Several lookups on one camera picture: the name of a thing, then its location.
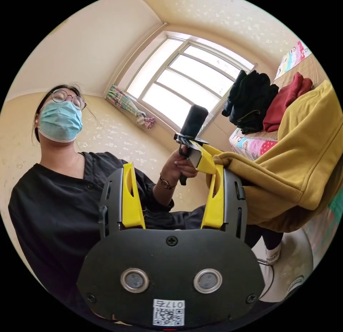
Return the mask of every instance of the cable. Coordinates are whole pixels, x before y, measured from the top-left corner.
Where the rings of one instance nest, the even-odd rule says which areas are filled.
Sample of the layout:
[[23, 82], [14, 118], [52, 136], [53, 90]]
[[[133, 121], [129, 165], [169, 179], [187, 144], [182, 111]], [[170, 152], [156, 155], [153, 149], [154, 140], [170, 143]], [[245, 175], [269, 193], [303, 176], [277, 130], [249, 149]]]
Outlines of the cable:
[[271, 267], [272, 268], [272, 272], [273, 272], [272, 281], [271, 281], [268, 289], [259, 297], [259, 300], [261, 300], [269, 292], [269, 289], [272, 287], [273, 282], [274, 282], [275, 273], [274, 273], [274, 267], [272, 265], [270, 265], [270, 264], [267, 264], [267, 262], [265, 260], [258, 258], [257, 261], [258, 261], [258, 264], [264, 265], [266, 267]]

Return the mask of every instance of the clothes pile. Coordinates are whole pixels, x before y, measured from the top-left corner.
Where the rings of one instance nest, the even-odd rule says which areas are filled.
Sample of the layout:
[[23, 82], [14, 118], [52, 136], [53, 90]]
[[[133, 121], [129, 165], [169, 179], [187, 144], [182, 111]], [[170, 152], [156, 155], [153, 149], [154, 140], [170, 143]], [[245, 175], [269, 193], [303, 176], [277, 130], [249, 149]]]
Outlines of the clothes pile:
[[277, 131], [287, 107], [298, 97], [310, 91], [312, 86], [313, 83], [309, 78], [304, 78], [297, 72], [293, 77], [292, 83], [280, 89], [273, 99], [263, 120], [264, 130], [266, 132]]
[[270, 85], [268, 75], [255, 70], [247, 75], [241, 70], [231, 87], [222, 115], [229, 117], [230, 122], [240, 128], [243, 134], [259, 132], [278, 92], [279, 87]]
[[277, 144], [260, 158], [253, 162], [226, 152], [214, 162], [242, 179], [248, 224], [288, 233], [320, 213], [342, 188], [342, 140], [342, 108], [324, 81], [286, 109]]

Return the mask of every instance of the window frame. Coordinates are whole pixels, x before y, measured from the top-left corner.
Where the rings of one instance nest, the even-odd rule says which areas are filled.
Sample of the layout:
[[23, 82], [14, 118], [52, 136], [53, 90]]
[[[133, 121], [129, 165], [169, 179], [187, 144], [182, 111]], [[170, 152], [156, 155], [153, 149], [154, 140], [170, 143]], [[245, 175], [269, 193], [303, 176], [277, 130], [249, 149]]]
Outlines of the window frame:
[[145, 102], [143, 100], [143, 97], [145, 96], [145, 94], [147, 93], [147, 91], [150, 89], [150, 87], [153, 84], [156, 84], [158, 86], [160, 86], [161, 88], [164, 88], [166, 90], [168, 90], [169, 92], [173, 93], [174, 95], [178, 96], [179, 98], [181, 98], [182, 100], [184, 100], [185, 102], [187, 102], [188, 104], [190, 104], [191, 106], [194, 104], [191, 100], [187, 99], [186, 97], [184, 97], [183, 95], [177, 93], [176, 91], [172, 90], [171, 88], [157, 82], [159, 76], [162, 74], [162, 72], [165, 69], [171, 70], [177, 74], [180, 74], [182, 76], [184, 76], [185, 78], [191, 80], [192, 82], [198, 84], [199, 86], [201, 86], [202, 88], [204, 88], [205, 90], [207, 90], [208, 92], [210, 92], [212, 95], [216, 96], [219, 99], [218, 104], [216, 104], [216, 106], [212, 109], [212, 111], [209, 112], [209, 117], [205, 123], [205, 126], [203, 127], [203, 129], [201, 130], [201, 132], [203, 132], [204, 128], [208, 125], [208, 123], [218, 114], [219, 110], [223, 107], [223, 105], [225, 104], [227, 97], [230, 93], [230, 90], [232, 87], [229, 88], [229, 90], [221, 97], [219, 94], [217, 94], [216, 92], [214, 92], [213, 90], [211, 90], [210, 88], [206, 87], [204, 84], [194, 80], [193, 78], [183, 74], [182, 72], [179, 72], [175, 69], [170, 68], [170, 65], [172, 65], [172, 63], [179, 57], [179, 55], [183, 55], [186, 56], [190, 59], [196, 60], [210, 68], [212, 68], [213, 70], [221, 73], [222, 75], [226, 76], [227, 78], [229, 78], [231, 81], [235, 82], [235, 78], [230, 76], [229, 74], [227, 74], [225, 71], [217, 68], [216, 66], [203, 61], [200, 58], [197, 58], [195, 56], [192, 56], [190, 54], [184, 53], [184, 51], [186, 50], [187, 47], [189, 46], [194, 46], [199, 48], [200, 50], [203, 50], [207, 53], [210, 53], [220, 59], [222, 59], [223, 61], [233, 65], [234, 67], [238, 68], [239, 70], [244, 70], [247, 74], [249, 74], [250, 72], [252, 72], [256, 66], [257, 63], [253, 64], [253, 67], [251, 68], [251, 70], [249, 70], [249, 68], [247, 68], [246, 66], [244, 66], [243, 64], [241, 64], [240, 62], [236, 61], [235, 59], [229, 57], [228, 55], [215, 50], [212, 47], [209, 47], [207, 45], [204, 45], [202, 43], [199, 43], [197, 41], [193, 41], [190, 39], [183, 39], [183, 38], [179, 38], [176, 36], [171, 36], [171, 35], [166, 35], [165, 38], [163, 39], [163, 41], [150, 53], [150, 55], [144, 60], [144, 62], [140, 65], [140, 67], [137, 69], [137, 71], [135, 72], [135, 74], [132, 76], [132, 78], [130, 79], [129, 83], [126, 85], [125, 91], [128, 92], [128, 88], [130, 87], [131, 83], [133, 82], [133, 80], [135, 79], [135, 77], [137, 76], [137, 74], [141, 71], [142, 67], [147, 63], [147, 61], [154, 56], [155, 52], [158, 50], [158, 48], [167, 40], [167, 39], [173, 39], [173, 40], [177, 40], [177, 41], [181, 41], [182, 44], [164, 61], [164, 63], [160, 66], [160, 68], [155, 72], [155, 74], [152, 76], [152, 78], [149, 80], [149, 82], [147, 83], [147, 85], [145, 86], [145, 88], [143, 89], [143, 91], [141, 92], [140, 96], [138, 98], [133, 97], [132, 95], [130, 95], [128, 93], [128, 95], [134, 99], [134, 101], [138, 102], [142, 107], [147, 108], [151, 113], [153, 113], [156, 117], [158, 117], [159, 119], [161, 119], [167, 126], [171, 127], [174, 131], [179, 132], [180, 131], [180, 127], [177, 126], [171, 119], [169, 119], [167, 116], [165, 116], [164, 114], [162, 114], [160, 111], [158, 111], [157, 109], [155, 109], [154, 107], [152, 107], [149, 103]]

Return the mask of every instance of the red clothing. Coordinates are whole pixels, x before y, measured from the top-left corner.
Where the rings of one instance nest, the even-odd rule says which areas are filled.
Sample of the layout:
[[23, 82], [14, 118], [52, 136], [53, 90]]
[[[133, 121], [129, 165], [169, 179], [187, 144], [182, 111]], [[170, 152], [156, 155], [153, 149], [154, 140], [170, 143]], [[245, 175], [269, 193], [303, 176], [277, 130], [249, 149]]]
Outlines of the red clothing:
[[299, 96], [311, 90], [313, 83], [309, 78], [303, 78], [300, 73], [294, 75], [293, 81], [288, 86], [280, 89], [270, 104], [265, 118], [263, 128], [266, 132], [277, 131], [287, 107]]

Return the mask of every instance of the surgical mask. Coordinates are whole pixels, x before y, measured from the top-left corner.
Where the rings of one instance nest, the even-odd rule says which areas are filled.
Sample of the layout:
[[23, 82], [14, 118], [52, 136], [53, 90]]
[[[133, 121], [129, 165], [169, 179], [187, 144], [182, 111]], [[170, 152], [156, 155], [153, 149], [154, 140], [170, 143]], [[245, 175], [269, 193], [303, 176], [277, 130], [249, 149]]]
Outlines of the surgical mask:
[[83, 127], [81, 115], [71, 101], [48, 102], [40, 115], [39, 132], [54, 142], [72, 142]]

